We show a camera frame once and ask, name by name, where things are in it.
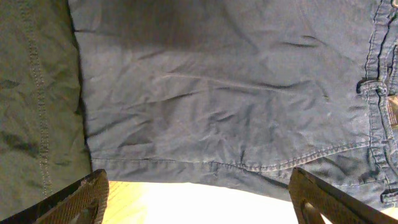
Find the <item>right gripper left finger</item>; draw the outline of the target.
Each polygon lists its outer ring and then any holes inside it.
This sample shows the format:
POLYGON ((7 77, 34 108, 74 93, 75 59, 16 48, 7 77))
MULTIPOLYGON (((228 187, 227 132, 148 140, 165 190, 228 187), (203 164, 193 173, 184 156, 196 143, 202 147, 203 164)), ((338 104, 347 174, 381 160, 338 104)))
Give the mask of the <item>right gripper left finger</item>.
POLYGON ((1 224, 101 224, 108 195, 107 173, 98 169, 1 224))

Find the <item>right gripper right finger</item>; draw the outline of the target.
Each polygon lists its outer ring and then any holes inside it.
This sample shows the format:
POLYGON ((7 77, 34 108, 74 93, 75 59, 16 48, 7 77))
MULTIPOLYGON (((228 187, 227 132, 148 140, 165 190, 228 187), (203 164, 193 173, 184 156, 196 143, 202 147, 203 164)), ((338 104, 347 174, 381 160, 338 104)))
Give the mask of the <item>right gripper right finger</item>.
POLYGON ((397 220, 360 202, 313 174, 294 168, 289 194, 299 224, 397 224, 397 220))

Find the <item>black shorts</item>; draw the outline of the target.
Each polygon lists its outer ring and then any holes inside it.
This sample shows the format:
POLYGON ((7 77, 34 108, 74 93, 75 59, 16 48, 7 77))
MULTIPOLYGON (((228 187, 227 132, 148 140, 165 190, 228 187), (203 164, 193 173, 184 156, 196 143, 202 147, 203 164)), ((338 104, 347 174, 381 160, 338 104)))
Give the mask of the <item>black shorts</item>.
POLYGON ((66 1, 1 0, 1 218, 91 172, 66 1))

